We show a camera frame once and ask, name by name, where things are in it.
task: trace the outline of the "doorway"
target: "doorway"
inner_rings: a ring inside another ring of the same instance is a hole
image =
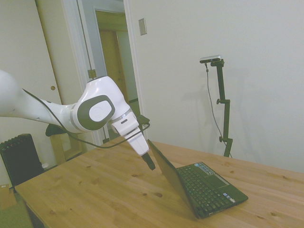
[[[118,85],[135,116],[139,116],[140,109],[125,14],[100,10],[96,10],[95,13],[107,75]],[[119,136],[109,125],[108,131],[110,140]]]

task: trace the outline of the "laptop screen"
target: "laptop screen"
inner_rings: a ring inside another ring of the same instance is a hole
[[[176,190],[176,192],[179,194],[179,196],[183,199],[183,201],[187,204],[187,206],[190,208],[190,210],[193,212],[193,214],[199,218],[196,210],[194,209],[194,206],[190,203],[190,198],[187,196],[187,193],[185,191],[185,186],[183,185],[183,182],[181,181],[181,178],[179,177],[178,171],[176,168],[172,165],[172,163],[160,152],[157,147],[148,140],[149,145],[151,146],[151,150],[153,152],[153,155],[161,169],[161,172],[166,177],[168,182],[172,185],[172,187]]]

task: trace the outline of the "laptop keyboard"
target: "laptop keyboard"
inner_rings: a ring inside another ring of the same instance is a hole
[[[211,213],[218,211],[221,207],[232,203],[191,167],[180,167],[177,171],[181,175],[187,191],[204,212]]]

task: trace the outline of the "light switch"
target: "light switch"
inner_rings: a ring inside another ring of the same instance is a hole
[[[139,31],[141,33],[141,36],[147,34],[146,21],[144,20],[144,18],[138,20],[138,23],[139,23]]]

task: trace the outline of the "laptop touchpad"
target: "laptop touchpad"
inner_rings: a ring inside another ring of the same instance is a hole
[[[225,181],[223,178],[221,178],[217,174],[209,175],[209,176],[205,177],[205,179],[208,180],[210,182],[210,184],[212,184],[217,189],[229,185],[229,183],[227,181]]]

